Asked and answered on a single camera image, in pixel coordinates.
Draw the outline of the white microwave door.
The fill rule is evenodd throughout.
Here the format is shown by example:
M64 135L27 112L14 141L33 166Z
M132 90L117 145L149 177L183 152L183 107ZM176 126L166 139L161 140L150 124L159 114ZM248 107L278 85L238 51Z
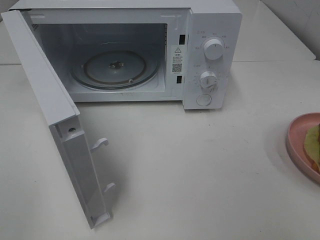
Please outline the white microwave door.
M35 37L31 18L19 10L2 13L2 19L48 128L72 182L90 228L112 217L107 195L113 182L101 187L92 153L108 140L89 146L80 112Z

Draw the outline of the white warning label sticker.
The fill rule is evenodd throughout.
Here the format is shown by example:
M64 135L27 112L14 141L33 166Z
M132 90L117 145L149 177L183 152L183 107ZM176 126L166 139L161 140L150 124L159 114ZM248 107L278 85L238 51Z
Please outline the white warning label sticker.
M185 66L185 45L172 45L170 52L170 71L172 74L182 74Z

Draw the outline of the white timer knob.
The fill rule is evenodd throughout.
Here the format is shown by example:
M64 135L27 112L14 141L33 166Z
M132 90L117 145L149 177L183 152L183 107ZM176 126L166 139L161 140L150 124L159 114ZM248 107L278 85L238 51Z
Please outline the white timer knob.
M205 71L200 75L199 83L202 89L211 90L217 86L218 79L214 72Z

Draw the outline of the pink round plate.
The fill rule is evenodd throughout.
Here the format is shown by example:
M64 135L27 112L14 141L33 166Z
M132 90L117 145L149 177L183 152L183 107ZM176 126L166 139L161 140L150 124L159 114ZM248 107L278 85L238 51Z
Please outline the pink round plate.
M320 113L311 112L296 117L290 124L286 134L287 153L295 166L310 180L320 184L320 170L312 167L311 161L304 150L304 140L308 129L318 126Z

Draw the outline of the white bread sandwich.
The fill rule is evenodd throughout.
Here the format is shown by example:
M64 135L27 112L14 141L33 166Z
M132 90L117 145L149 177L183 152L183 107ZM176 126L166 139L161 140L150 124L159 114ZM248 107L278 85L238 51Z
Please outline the white bread sandwich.
M304 142L304 153L311 164L311 168L320 173L320 125L307 130Z

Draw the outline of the white microwave oven body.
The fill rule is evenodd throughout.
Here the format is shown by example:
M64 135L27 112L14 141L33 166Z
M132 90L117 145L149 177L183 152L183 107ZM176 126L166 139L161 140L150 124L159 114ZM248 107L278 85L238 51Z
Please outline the white microwave oven body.
M186 110L219 109L223 105L242 13L231 0L20 0L8 11L26 13L34 35L74 102L180 101ZM224 42L217 60L205 57L203 43ZM74 51L105 43L160 45L164 60L157 74L132 88L99 90L71 75ZM185 45L183 73L170 70L171 46ZM217 77L213 89L200 86L200 75ZM208 106L197 97L211 96Z

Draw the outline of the round white door button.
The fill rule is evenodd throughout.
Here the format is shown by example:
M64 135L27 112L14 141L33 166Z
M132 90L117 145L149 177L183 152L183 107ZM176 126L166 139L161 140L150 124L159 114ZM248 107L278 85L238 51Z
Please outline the round white door button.
M212 98L209 94L201 94L197 97L196 102L199 106L208 106L210 105Z

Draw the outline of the upper white power knob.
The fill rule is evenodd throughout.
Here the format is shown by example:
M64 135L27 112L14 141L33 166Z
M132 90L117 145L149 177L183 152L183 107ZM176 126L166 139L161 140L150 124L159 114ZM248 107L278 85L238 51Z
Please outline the upper white power knob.
M208 60L214 61L224 54L225 44L221 38L211 37L204 41L203 52Z

